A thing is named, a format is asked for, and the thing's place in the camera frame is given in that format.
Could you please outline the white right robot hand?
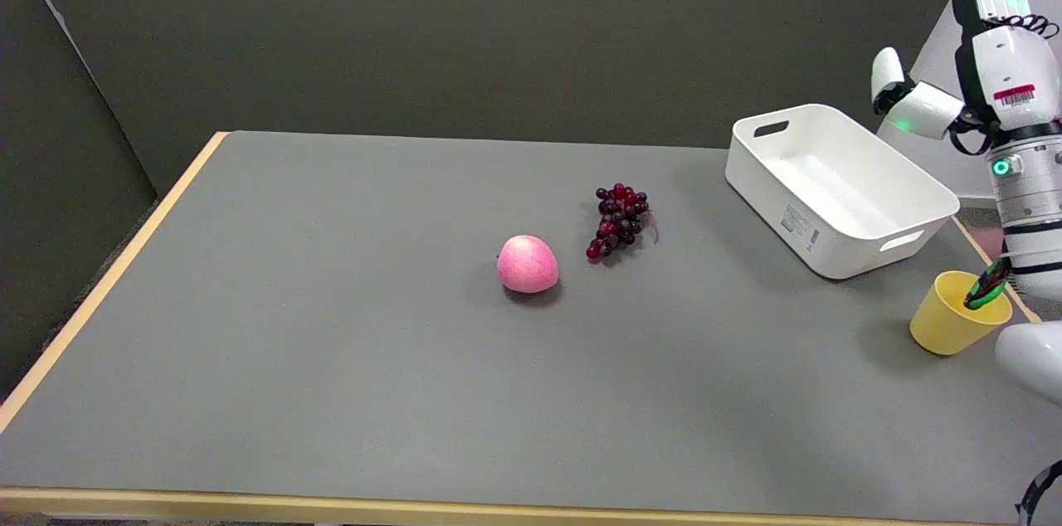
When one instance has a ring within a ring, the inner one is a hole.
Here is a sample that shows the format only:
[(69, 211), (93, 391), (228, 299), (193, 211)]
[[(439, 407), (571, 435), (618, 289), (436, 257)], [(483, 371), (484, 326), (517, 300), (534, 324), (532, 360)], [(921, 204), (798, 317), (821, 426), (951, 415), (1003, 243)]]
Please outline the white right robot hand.
[(871, 103), (888, 125), (948, 140), (980, 156), (1012, 145), (1060, 141), (1059, 24), (1028, 0), (950, 0), (960, 43), (953, 54), (961, 95), (917, 81), (884, 47), (871, 68)]

